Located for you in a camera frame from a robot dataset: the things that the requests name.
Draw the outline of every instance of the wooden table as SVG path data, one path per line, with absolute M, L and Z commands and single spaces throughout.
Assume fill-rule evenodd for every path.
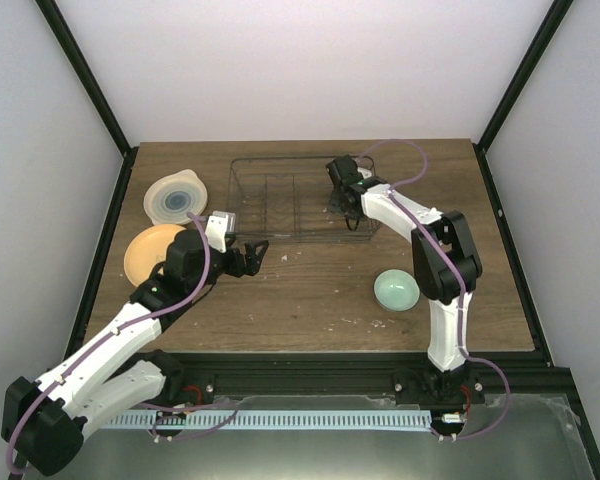
M 128 300 L 123 273 L 127 245 L 151 226 L 147 189 L 185 168 L 205 183 L 206 213 L 227 205 L 230 163 L 238 157 L 358 154 L 373 141 L 143 143 L 133 168 L 87 339 Z M 403 190 L 426 206 L 465 214 L 484 274 L 469 311 L 471 350 L 531 350 L 531 336 L 469 140 L 421 140 L 431 159 L 420 182 Z M 378 175 L 396 181 L 421 168 L 417 151 L 387 145 L 372 154 Z M 408 312 L 390 313 L 373 295 L 389 268 L 412 271 L 408 242 L 383 226 L 365 243 L 274 243 L 256 277 L 223 276 L 214 291 L 146 349 L 168 351 L 407 351 L 426 350 L 429 311 L 424 297 Z

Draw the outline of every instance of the orange plate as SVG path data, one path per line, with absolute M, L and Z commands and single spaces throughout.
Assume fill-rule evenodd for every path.
M 149 278 L 156 263 L 164 261 L 167 247 L 184 229 L 180 225 L 156 225 L 131 241 L 124 254 L 124 273 L 134 287 Z

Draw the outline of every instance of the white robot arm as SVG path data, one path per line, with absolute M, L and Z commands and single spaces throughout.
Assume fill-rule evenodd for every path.
M 231 248 L 234 220 L 232 213 L 213 212 L 207 221 L 210 258 L 206 285 L 215 285 L 221 274 L 253 276 L 260 270 L 269 243 L 245 243 L 244 254 Z M 191 308 L 192 303 L 175 310 L 168 307 L 194 294 L 204 264 L 200 233 L 178 233 L 165 261 L 156 265 L 130 301 L 93 339 L 35 382 L 20 377 L 9 386 L 2 437 L 10 441 L 18 425 L 23 425 L 15 439 L 16 449 L 42 474 L 53 475 L 73 459 L 92 433 L 119 413 L 147 400 L 173 401 L 182 390 L 183 368 L 170 355 L 156 351 L 126 370 L 121 367 Z M 160 313 L 165 309 L 172 311 Z M 27 416 L 39 399 L 35 411 Z
M 460 287 L 439 255 L 416 228 L 416 224 L 389 198 L 390 186 L 383 179 L 370 176 L 357 167 L 350 156 L 339 157 L 327 165 L 334 185 L 329 209 L 356 223 L 362 216 L 378 220 L 413 244 L 414 276 L 431 309 L 431 342 L 428 357 L 440 371 L 462 366 L 460 350 L 466 342 L 467 310 L 482 274 L 482 264 L 464 219 L 458 212 L 443 214 L 426 208 L 404 195 L 394 194 L 396 201 L 411 212 L 441 244 L 451 245 L 448 257 L 460 270 L 467 285 L 462 299 L 463 319 L 459 323 Z

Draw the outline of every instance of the mint green bowl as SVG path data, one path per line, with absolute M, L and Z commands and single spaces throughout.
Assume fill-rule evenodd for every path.
M 387 270 L 378 275 L 373 292 L 378 303 L 391 312 L 409 310 L 420 297 L 415 278 L 402 270 Z

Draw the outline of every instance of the white wall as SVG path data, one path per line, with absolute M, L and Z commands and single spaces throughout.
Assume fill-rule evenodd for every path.
M 574 2 L 488 156 L 552 353 L 600 448 L 600 0 Z
M 470 137 L 551 0 L 61 0 L 132 144 Z
M 62 358 L 120 164 L 35 2 L 0 2 L 0 425 Z

